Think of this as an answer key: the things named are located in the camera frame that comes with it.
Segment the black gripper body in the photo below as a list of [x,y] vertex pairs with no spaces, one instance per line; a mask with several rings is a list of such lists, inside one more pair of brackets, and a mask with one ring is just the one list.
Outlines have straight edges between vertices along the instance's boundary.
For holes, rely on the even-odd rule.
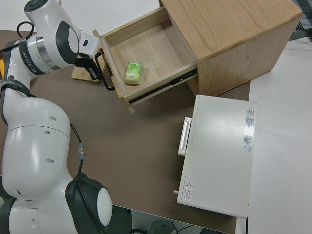
[[97,71],[97,65],[92,58],[77,58],[74,65],[84,68],[89,74],[95,74]]

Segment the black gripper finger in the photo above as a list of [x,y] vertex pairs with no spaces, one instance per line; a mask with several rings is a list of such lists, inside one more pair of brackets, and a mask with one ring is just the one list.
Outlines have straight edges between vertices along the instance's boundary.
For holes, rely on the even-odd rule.
[[98,81],[102,80],[101,73],[99,72],[98,69],[94,70],[93,68],[89,67],[88,72],[89,72],[89,75],[90,75],[90,78],[92,81],[98,82]]

